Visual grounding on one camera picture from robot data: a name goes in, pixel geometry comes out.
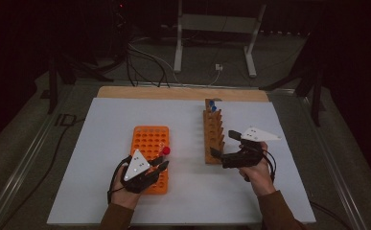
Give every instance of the wooden peg board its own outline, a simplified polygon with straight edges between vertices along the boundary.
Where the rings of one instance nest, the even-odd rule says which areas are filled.
[[[203,110],[203,132],[205,144],[205,163],[221,164],[221,161],[211,155],[210,148],[223,152],[223,127],[221,126],[221,109],[212,111],[209,102],[213,99],[205,99],[205,110]]]

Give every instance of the hand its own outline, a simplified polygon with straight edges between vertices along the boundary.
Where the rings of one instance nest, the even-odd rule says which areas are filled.
[[[261,142],[261,146],[264,153],[267,154],[267,144]],[[242,177],[248,176],[256,196],[264,196],[275,192],[275,187],[272,184],[268,164],[265,158],[263,158],[256,166],[239,168],[239,174]]]
[[[119,171],[117,171],[117,175],[113,184],[113,190],[123,188],[123,184],[120,182],[122,178],[123,168],[124,167],[121,167]],[[134,210],[134,208],[137,206],[137,202],[140,199],[140,196],[141,194],[134,194],[127,191],[126,189],[122,189],[112,194],[111,202]]]

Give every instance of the white tabletop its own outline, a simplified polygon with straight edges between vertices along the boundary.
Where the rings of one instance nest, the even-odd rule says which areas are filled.
[[[253,126],[282,137],[268,143],[277,161],[275,186],[296,219],[314,222],[313,210],[272,103],[217,102],[221,109],[224,152],[238,150],[227,130]],[[49,224],[100,223],[106,191],[117,164],[130,150],[136,126],[170,129],[169,189],[142,195],[133,225],[248,224],[261,222],[257,198],[236,169],[204,164],[204,101],[93,100],[54,202]]]

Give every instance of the sleeve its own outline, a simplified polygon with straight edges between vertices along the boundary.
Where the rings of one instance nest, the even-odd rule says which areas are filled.
[[[102,218],[99,230],[127,230],[134,210],[110,203]]]
[[[260,211],[267,230],[302,230],[308,229],[293,217],[289,206],[280,191],[258,196]]]

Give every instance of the floor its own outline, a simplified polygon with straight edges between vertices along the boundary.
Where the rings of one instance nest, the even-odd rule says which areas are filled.
[[[132,50],[150,54],[164,66],[167,80],[162,85],[193,87],[242,87],[256,89],[285,77],[292,67],[305,38],[291,35],[260,35],[253,50],[258,71],[257,78],[247,75],[243,60],[243,46],[248,37],[237,36],[230,42],[202,40],[204,44],[184,48],[182,72],[174,74],[175,39],[164,37],[159,41],[136,37],[130,44]],[[154,62],[131,56],[131,81],[134,84],[152,86],[163,71]],[[223,70],[215,70],[221,64]],[[48,89],[48,74],[36,80],[38,90],[19,114],[0,134],[0,226],[11,217],[3,229],[96,229],[97,226],[50,226],[46,219],[57,195],[62,176],[78,140],[82,123],[68,128],[55,126],[59,114],[85,117],[91,100],[103,85],[131,85],[125,64],[105,74],[114,82],[99,82],[77,72],[75,85],[59,83],[59,104],[53,115],[47,114],[47,100],[40,99]],[[282,89],[268,92],[269,99],[280,117],[290,149],[300,172],[307,195],[344,221],[353,229],[371,229],[371,172],[362,157],[349,128],[341,118],[328,89],[323,88],[321,127],[315,127],[308,117],[308,101],[296,98],[293,88],[298,81],[286,84]],[[58,139],[62,137],[57,148]],[[53,155],[57,158],[53,168],[27,202],[11,216],[22,200],[50,167]],[[29,165],[21,165],[25,155]],[[17,169],[24,167],[25,173]],[[317,223],[312,229],[345,229],[339,222],[314,209]],[[248,226],[134,226],[133,229],[260,229],[260,224]]]

